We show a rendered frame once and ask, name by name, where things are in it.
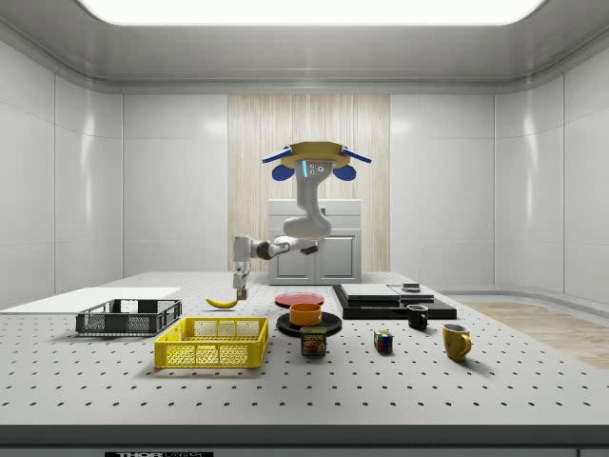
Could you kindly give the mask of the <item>yellow bowl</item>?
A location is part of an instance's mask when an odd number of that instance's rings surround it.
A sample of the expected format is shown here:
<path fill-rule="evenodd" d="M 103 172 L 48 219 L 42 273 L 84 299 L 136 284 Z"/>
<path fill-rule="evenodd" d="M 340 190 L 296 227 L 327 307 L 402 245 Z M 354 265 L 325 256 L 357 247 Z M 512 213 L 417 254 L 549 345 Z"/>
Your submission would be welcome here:
<path fill-rule="evenodd" d="M 297 303 L 289 308 L 289 322 L 300 327 L 318 326 L 322 320 L 322 306 L 314 303 Z"/>

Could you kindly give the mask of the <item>red plate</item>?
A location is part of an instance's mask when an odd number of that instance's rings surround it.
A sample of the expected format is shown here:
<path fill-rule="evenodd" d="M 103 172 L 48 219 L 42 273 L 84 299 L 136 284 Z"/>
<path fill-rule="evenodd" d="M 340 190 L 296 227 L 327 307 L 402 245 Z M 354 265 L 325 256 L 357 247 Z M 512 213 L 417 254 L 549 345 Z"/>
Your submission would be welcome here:
<path fill-rule="evenodd" d="M 312 292 L 287 292 L 275 297 L 275 304 L 284 308 L 300 303 L 322 305 L 324 297 Z"/>

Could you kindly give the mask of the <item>yellow basket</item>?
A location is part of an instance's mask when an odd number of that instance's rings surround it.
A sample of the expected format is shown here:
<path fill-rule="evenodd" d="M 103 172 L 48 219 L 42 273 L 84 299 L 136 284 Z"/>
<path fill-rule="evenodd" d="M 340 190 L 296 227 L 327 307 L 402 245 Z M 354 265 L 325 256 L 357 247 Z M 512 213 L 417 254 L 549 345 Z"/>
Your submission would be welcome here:
<path fill-rule="evenodd" d="M 265 317 L 186 317 L 154 341 L 157 368 L 256 368 L 268 342 Z"/>

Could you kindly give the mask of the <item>flat-sided can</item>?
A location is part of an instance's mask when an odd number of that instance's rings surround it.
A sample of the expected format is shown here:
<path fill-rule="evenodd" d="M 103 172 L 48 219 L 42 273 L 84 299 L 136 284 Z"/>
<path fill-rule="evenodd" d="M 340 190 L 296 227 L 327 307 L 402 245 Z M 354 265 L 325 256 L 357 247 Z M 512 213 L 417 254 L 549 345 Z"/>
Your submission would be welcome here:
<path fill-rule="evenodd" d="M 301 328 L 302 355 L 325 355 L 327 352 L 326 327 Z"/>

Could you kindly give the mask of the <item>black plate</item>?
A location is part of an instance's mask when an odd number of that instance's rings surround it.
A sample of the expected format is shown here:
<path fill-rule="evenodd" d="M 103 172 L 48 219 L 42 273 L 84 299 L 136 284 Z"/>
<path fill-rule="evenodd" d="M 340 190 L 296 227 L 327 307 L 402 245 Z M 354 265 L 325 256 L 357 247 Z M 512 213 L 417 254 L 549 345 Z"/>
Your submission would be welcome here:
<path fill-rule="evenodd" d="M 342 319 L 339 318 L 337 315 L 328 312 L 322 313 L 322 320 L 320 326 L 326 328 L 327 336 L 330 336 L 340 331 L 342 328 L 342 323 Z M 290 323 L 288 313 L 281 315 L 277 319 L 277 329 L 288 336 L 301 336 L 301 327 Z"/>

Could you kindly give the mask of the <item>white cabinet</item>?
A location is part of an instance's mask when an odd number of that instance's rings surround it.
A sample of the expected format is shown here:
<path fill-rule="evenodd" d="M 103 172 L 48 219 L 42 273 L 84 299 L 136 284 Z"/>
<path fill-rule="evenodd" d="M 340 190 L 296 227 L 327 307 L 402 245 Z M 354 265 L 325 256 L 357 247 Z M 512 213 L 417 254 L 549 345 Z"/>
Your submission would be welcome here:
<path fill-rule="evenodd" d="M 334 285 L 361 281 L 361 201 L 321 199 L 319 204 L 331 223 L 330 235 L 319 242 L 319 249 L 313 254 L 303 255 L 295 250 L 270 260 L 268 282 L 271 285 Z"/>

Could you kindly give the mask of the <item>dark grey basket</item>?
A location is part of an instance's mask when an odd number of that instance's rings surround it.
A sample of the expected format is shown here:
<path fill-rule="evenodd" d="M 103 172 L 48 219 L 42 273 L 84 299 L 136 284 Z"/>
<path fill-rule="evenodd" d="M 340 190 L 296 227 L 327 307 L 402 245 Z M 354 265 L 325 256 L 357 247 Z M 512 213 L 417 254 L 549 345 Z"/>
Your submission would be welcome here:
<path fill-rule="evenodd" d="M 113 299 L 76 315 L 76 331 L 92 334 L 157 334 L 182 314 L 180 300 Z"/>

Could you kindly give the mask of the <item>drone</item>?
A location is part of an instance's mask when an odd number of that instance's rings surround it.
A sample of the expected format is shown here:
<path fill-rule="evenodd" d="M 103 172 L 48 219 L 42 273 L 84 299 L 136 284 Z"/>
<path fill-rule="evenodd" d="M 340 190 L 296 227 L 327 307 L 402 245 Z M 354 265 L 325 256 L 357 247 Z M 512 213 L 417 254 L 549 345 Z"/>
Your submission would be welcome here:
<path fill-rule="evenodd" d="M 313 174 L 312 161 L 332 161 L 333 174 L 343 181 L 352 181 L 357 171 L 349 165 L 350 159 L 354 158 L 365 163 L 370 163 L 371 158 L 349 149 L 346 146 L 333 142 L 301 142 L 284 147 L 262 159 L 263 163 L 280 161 L 280 164 L 272 171 L 272 178 L 276 181 L 289 179 L 295 172 L 295 163 L 302 161 L 306 166 L 304 176 Z"/>

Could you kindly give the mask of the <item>white board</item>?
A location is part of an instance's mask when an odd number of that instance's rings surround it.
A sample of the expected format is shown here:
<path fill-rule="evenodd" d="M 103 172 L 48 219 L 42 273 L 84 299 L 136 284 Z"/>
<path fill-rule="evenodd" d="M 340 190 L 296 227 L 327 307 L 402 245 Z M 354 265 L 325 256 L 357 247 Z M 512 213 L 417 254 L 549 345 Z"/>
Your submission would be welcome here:
<path fill-rule="evenodd" d="M 0 313 L 78 313 L 113 299 L 163 299 L 179 290 L 179 288 L 81 288 L 2 309 Z"/>

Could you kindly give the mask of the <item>yellow mug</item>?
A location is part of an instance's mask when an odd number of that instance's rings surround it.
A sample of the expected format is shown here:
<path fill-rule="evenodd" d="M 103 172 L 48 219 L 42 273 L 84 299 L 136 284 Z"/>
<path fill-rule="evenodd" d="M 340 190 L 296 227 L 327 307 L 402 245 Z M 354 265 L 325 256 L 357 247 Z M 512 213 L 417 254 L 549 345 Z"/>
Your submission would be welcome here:
<path fill-rule="evenodd" d="M 458 324 L 444 324 L 442 338 L 447 356 L 462 361 L 472 348 L 469 328 Z"/>

